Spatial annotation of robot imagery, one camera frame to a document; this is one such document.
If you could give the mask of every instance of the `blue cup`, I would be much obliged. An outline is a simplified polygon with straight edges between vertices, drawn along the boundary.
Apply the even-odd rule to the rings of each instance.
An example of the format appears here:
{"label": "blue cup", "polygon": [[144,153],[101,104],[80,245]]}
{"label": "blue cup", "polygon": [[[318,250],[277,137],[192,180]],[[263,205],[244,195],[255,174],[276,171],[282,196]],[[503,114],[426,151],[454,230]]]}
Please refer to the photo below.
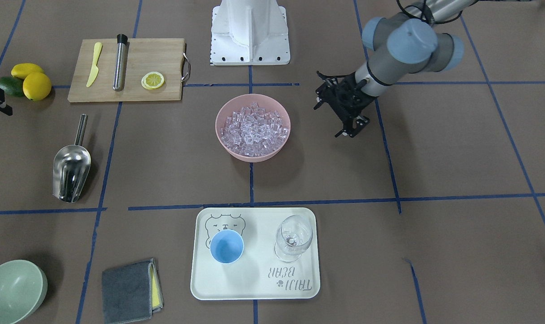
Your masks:
{"label": "blue cup", "polygon": [[224,229],[213,236],[210,242],[210,253],[221,263],[233,263],[244,251],[242,236],[232,229]]}

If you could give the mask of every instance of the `wooden cutting board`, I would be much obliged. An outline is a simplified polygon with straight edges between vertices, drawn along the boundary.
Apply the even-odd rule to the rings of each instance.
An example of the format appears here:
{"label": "wooden cutting board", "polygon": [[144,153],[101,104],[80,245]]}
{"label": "wooden cutting board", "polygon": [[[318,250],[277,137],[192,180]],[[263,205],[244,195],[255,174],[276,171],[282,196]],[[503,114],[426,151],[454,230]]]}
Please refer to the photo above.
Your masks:
{"label": "wooden cutting board", "polygon": [[[98,75],[87,88],[94,44],[98,41],[103,44],[97,63]],[[117,92],[112,89],[116,67],[116,39],[85,39],[81,44],[73,74],[69,102],[180,100],[183,90],[180,81],[183,52],[182,38],[129,39],[125,87]],[[152,71],[161,72],[165,84],[159,89],[146,90],[141,86],[141,79]]]}

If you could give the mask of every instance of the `bowl of ice cubes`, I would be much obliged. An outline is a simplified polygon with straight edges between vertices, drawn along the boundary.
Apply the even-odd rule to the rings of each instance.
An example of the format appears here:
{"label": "bowl of ice cubes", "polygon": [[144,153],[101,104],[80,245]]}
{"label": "bowl of ice cubes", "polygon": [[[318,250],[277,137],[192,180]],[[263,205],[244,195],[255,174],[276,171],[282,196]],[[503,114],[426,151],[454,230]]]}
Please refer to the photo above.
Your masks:
{"label": "bowl of ice cubes", "polygon": [[290,134],[285,107],[263,94],[243,94],[229,100],[217,114],[214,126],[225,150],[245,162],[272,158]]}

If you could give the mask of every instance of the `white tray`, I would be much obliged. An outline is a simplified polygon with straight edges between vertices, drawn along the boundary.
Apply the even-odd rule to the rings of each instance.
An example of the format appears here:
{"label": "white tray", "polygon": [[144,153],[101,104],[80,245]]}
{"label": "white tray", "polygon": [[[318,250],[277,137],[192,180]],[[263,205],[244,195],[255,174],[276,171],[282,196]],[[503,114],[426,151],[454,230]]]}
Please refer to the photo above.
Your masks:
{"label": "white tray", "polygon": [[[298,260],[285,263],[274,254],[275,234],[291,215],[309,217],[313,238]],[[244,240],[242,256],[227,265],[216,261],[208,247],[209,237],[225,228]],[[197,216],[191,274],[191,293],[197,299],[307,299],[319,290],[316,217],[310,209],[206,208]]]}

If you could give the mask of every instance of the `green bowl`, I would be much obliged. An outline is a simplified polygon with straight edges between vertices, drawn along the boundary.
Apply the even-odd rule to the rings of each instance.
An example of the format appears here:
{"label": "green bowl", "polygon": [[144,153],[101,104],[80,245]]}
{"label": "green bowl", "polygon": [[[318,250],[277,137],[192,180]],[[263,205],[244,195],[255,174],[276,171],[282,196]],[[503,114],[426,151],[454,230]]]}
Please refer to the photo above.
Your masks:
{"label": "green bowl", "polygon": [[31,315],[45,299],[47,277],[34,263],[13,260],[0,265],[0,324]]}

